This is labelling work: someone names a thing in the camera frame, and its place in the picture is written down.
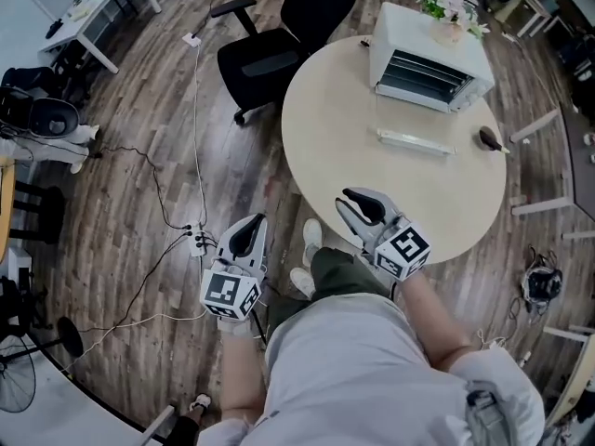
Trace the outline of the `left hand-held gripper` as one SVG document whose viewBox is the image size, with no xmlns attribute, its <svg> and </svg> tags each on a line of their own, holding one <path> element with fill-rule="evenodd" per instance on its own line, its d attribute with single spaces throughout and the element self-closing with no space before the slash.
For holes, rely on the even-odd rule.
<svg viewBox="0 0 595 446">
<path fill-rule="evenodd" d="M 201 282 L 200 302 L 209 313 L 231 321 L 248 318 L 262 294 L 261 284 L 267 273 L 261 265 L 267 229 L 266 216 L 256 213 L 235 222 L 220 235 L 218 257 L 204 271 Z"/>
</svg>

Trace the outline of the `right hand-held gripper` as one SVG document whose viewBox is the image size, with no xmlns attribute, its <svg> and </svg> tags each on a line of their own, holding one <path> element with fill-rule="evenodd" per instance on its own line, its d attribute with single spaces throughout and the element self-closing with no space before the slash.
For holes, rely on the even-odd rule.
<svg viewBox="0 0 595 446">
<path fill-rule="evenodd" d="M 428 261 L 431 246 L 417 223 L 384 193 L 366 188 L 346 188 L 342 193 L 356 203 L 335 199 L 335 207 L 351 233 L 362 242 L 362 257 L 374 268 L 396 280 L 405 280 Z"/>
</svg>

